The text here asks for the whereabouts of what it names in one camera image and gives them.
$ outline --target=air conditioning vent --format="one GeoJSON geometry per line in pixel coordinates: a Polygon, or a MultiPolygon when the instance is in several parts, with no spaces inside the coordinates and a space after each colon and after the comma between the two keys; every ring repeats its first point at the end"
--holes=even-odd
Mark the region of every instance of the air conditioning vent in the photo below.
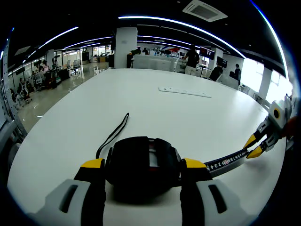
{"type": "Polygon", "coordinates": [[[226,14],[222,13],[216,8],[213,8],[212,6],[203,3],[199,0],[193,0],[185,7],[185,9],[183,9],[183,12],[193,16],[197,16],[208,22],[212,22],[228,17],[226,14]]]}

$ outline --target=computer monitor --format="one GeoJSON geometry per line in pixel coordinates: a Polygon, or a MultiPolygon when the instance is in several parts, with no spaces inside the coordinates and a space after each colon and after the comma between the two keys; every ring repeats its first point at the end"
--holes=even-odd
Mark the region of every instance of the computer monitor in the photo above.
{"type": "Polygon", "coordinates": [[[223,68],[226,68],[226,67],[227,67],[227,61],[224,60],[223,58],[219,57],[219,56],[217,57],[216,62],[217,62],[219,65],[221,65],[223,68]]]}
{"type": "Polygon", "coordinates": [[[204,47],[201,47],[199,54],[203,57],[207,57],[210,60],[214,60],[215,52],[204,47]]]}

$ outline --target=window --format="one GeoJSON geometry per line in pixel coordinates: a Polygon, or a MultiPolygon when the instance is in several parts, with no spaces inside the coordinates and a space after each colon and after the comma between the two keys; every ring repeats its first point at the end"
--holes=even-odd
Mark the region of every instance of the window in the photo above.
{"type": "Polygon", "coordinates": [[[258,92],[262,81],[263,69],[263,64],[248,58],[244,59],[241,83],[258,92]]]}
{"type": "Polygon", "coordinates": [[[284,96],[292,94],[293,85],[281,74],[272,71],[271,82],[266,100],[272,103],[274,100],[284,100],[284,96]]]}

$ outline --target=desk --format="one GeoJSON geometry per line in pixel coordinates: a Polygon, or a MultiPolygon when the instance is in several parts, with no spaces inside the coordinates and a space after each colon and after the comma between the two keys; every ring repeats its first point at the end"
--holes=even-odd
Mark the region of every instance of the desk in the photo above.
{"type": "MultiPolygon", "coordinates": [[[[82,163],[94,159],[127,112],[127,126],[115,142],[135,136],[159,137],[182,158],[202,162],[240,150],[267,115],[250,96],[217,82],[159,70],[108,69],[49,109],[22,143],[8,189],[25,213],[37,212],[46,195],[74,178],[82,163]],[[201,90],[212,98],[160,92],[159,86],[201,90]]],[[[106,158],[109,147],[101,157],[106,158]]],[[[272,194],[284,153],[283,139],[259,158],[216,177],[238,196],[241,208],[252,219],[272,194]]],[[[111,189],[107,182],[104,225],[181,225],[180,187],[143,207],[115,202],[111,189]]]]}

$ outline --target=robotic arm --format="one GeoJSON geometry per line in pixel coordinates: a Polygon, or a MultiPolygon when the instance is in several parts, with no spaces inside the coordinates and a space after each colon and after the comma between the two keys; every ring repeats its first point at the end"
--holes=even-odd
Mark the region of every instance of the robotic arm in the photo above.
{"type": "Polygon", "coordinates": [[[263,140],[255,149],[246,156],[248,159],[260,156],[264,151],[271,150],[275,143],[283,137],[283,131],[292,113],[291,100],[286,96],[285,100],[273,101],[269,108],[269,115],[259,124],[257,130],[250,136],[244,148],[249,148],[263,140]]]}

